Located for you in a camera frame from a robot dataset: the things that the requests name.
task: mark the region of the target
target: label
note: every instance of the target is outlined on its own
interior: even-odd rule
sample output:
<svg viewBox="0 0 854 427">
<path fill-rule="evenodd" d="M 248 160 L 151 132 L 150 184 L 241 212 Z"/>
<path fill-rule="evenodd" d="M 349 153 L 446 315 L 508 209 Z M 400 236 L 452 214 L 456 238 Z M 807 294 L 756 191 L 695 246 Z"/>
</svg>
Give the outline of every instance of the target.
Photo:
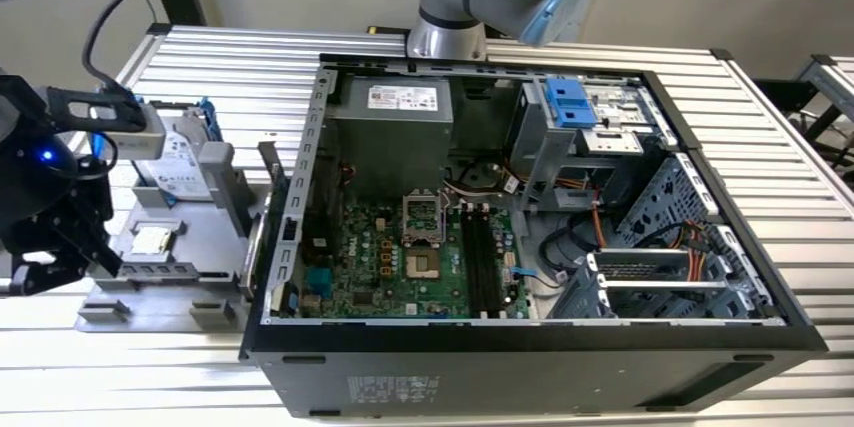
<svg viewBox="0 0 854 427">
<path fill-rule="evenodd" d="M 514 175 L 510 175 L 506 182 L 504 182 L 504 191 L 512 194 L 516 191 L 516 187 L 518 187 L 518 179 L 516 179 Z"/>
<path fill-rule="evenodd" d="M 174 131 L 165 134 L 162 156 L 145 162 L 157 187 L 181 200 L 209 200 L 210 192 L 186 138 Z"/>
<path fill-rule="evenodd" d="M 438 393 L 440 376 L 346 377 L 353 404 L 429 404 Z"/>
<path fill-rule="evenodd" d="M 374 85 L 368 91 L 368 109 L 436 112 L 438 110 L 436 88 Z"/>
</svg>

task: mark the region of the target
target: metal table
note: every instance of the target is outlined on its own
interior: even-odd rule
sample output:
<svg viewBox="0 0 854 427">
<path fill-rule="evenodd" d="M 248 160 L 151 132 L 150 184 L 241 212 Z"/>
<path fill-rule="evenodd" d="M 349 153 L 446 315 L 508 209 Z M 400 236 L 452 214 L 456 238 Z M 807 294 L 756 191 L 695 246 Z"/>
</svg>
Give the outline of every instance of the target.
<svg viewBox="0 0 854 427">
<path fill-rule="evenodd" d="M 274 140 L 281 159 L 292 165 L 321 52 L 398 56 L 402 38 L 174 27 L 145 37 L 118 80 L 149 99 L 196 101 L 208 96 L 224 138 L 237 150 L 237 166 L 262 182 L 254 145 Z M 735 62 L 704 50 L 578 44 L 532 49 L 506 41 L 490 41 L 488 55 L 494 62 L 648 69 L 659 74 L 831 352 L 695 415 L 357 423 L 629 425 L 643 420 L 715 426 L 849 425 L 854 195 Z M 133 203 L 126 188 L 131 169 L 117 168 L 110 179 L 118 210 L 114 228 Z M 54 419 L 63 424 L 126 419 L 173 424 L 183 415 L 193 422 L 308 423 L 289 420 L 260 371 L 237 364 L 237 335 L 74 332 L 87 287 L 82 282 L 38 298 L 0 302 L 2 365 L 11 368 L 0 369 L 0 382 L 13 386 L 0 400 L 0 412 L 29 412 L 21 419 L 41 425 Z M 61 348 L 47 351 L 53 345 Z"/>
</svg>

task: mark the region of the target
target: ram slot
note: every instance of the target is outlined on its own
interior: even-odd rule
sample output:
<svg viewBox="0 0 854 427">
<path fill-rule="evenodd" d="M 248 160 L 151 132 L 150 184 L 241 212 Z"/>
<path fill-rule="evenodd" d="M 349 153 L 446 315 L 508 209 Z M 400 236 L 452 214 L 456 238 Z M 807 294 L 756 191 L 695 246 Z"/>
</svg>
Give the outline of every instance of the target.
<svg viewBox="0 0 854 427">
<path fill-rule="evenodd" d="M 494 264 L 494 246 L 488 212 L 464 212 L 461 216 L 462 262 L 468 285 L 468 308 L 472 316 L 485 312 L 497 318 L 501 310 L 500 279 Z"/>
</svg>

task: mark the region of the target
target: orange wire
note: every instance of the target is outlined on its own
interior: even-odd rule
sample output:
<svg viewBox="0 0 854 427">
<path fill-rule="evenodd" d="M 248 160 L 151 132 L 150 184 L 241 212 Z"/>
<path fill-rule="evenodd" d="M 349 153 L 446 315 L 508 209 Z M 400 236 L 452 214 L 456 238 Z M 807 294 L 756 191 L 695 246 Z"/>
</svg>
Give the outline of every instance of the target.
<svg viewBox="0 0 854 427">
<path fill-rule="evenodd" d="M 696 232 L 691 231 L 691 240 L 696 240 Z M 688 259 L 689 259 L 689 269 L 688 269 L 688 282 L 695 282 L 696 277 L 696 257 L 693 255 L 693 249 L 688 248 Z"/>
<path fill-rule="evenodd" d="M 679 236 L 675 238 L 675 240 L 669 243 L 669 248 L 675 249 L 679 244 L 681 243 L 681 237 L 684 237 L 684 228 L 679 229 Z"/>
<path fill-rule="evenodd" d="M 699 282 L 703 278 L 703 265 L 705 265 L 705 254 L 703 254 L 701 257 L 699 258 L 699 265 L 696 266 L 696 274 L 695 274 L 696 282 Z"/>
<path fill-rule="evenodd" d="M 604 235 L 601 235 L 601 222 L 598 220 L 598 209 L 596 208 L 597 200 L 598 191 L 596 190 L 592 194 L 592 225 L 596 230 L 596 240 L 598 241 L 598 248 L 602 249 L 606 247 L 606 243 L 604 242 Z"/>
</svg>

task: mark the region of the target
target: cable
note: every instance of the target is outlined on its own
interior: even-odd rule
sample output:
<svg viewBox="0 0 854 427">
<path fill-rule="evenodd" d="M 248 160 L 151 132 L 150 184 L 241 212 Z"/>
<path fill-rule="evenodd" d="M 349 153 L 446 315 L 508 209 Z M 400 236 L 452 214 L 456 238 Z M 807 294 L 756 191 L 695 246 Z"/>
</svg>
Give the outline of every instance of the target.
<svg viewBox="0 0 854 427">
<path fill-rule="evenodd" d="M 598 190 L 596 189 L 592 194 L 592 226 L 596 232 L 596 242 L 598 243 L 598 248 L 602 249 L 606 247 L 606 243 L 604 242 L 604 235 L 601 234 L 601 221 L 598 220 Z"/>
<path fill-rule="evenodd" d="M 157 12 L 154 11 L 154 4 L 150 3 L 150 0 L 145 0 L 145 4 L 147 5 L 147 10 L 150 11 L 150 19 L 155 24 L 159 22 L 159 20 L 157 19 Z"/>
<path fill-rule="evenodd" d="M 542 284 L 545 287 L 548 287 L 549 289 L 558 289 L 560 286 L 558 285 L 553 285 L 549 284 L 548 282 L 545 282 L 542 279 L 540 279 L 536 275 L 530 275 L 530 274 L 518 274 L 516 273 L 516 275 L 520 275 L 521 277 L 525 277 L 528 279 L 533 279 L 534 281 L 537 281 L 540 284 Z"/>
<path fill-rule="evenodd" d="M 43 164 L 47 170 L 50 170 L 58 177 L 62 177 L 63 179 L 85 181 L 85 180 L 95 180 L 109 175 L 109 171 L 113 169 L 113 167 L 118 163 L 118 146 L 115 145 L 115 141 L 111 139 L 111 137 L 109 137 L 109 135 L 106 135 L 103 132 L 93 132 L 91 136 L 93 136 L 91 137 L 93 139 L 99 137 L 109 144 L 109 150 L 111 150 L 109 155 L 109 162 L 99 170 L 97 170 L 95 172 L 91 172 L 90 174 L 83 174 L 83 175 L 79 175 L 75 172 L 69 172 L 66 170 L 57 169 L 49 164 Z"/>
<path fill-rule="evenodd" d="M 444 179 L 442 183 L 448 189 L 464 197 L 488 197 L 489 195 L 504 193 L 502 190 L 482 189 L 474 187 L 458 187 L 458 183 Z"/>
<path fill-rule="evenodd" d="M 633 247 L 635 249 L 640 249 L 643 247 L 645 247 L 647 245 L 649 245 L 652 243 L 652 240 L 655 240 L 657 237 L 660 237 L 663 234 L 665 234 L 667 232 L 669 232 L 672 229 L 675 229 L 676 227 L 681 227 L 681 223 L 676 223 L 676 224 L 667 224 L 664 227 L 661 227 L 660 229 L 657 229 L 655 232 L 652 232 L 649 235 L 647 235 L 645 237 L 643 237 L 637 243 L 635 243 Z"/>
<path fill-rule="evenodd" d="M 836 158 L 832 160 L 832 163 L 829 164 L 831 169 L 835 169 L 839 166 L 839 164 L 841 164 L 841 162 L 844 161 L 844 156 L 848 155 L 849 150 L 851 150 L 851 146 L 845 147 L 839 151 Z"/>
<path fill-rule="evenodd" d="M 106 88 L 119 90 L 129 94 L 129 91 L 123 87 L 121 87 L 121 85 L 118 85 L 118 82 L 115 82 L 115 80 L 109 77 L 109 75 L 106 75 L 91 65 L 91 50 L 94 48 L 94 41 L 97 40 L 97 36 L 101 33 L 101 29 L 103 27 L 103 24 L 106 23 L 106 19 L 111 15 L 121 2 L 123 2 L 123 0 L 110 0 L 106 4 L 106 7 L 103 8 L 103 11 L 94 19 L 94 23 L 91 24 L 91 28 L 89 29 L 89 34 L 85 39 L 85 44 L 82 46 L 79 62 L 82 63 L 82 68 L 86 70 L 86 72 L 91 75 L 91 77 L 94 77 L 103 83 Z"/>
</svg>

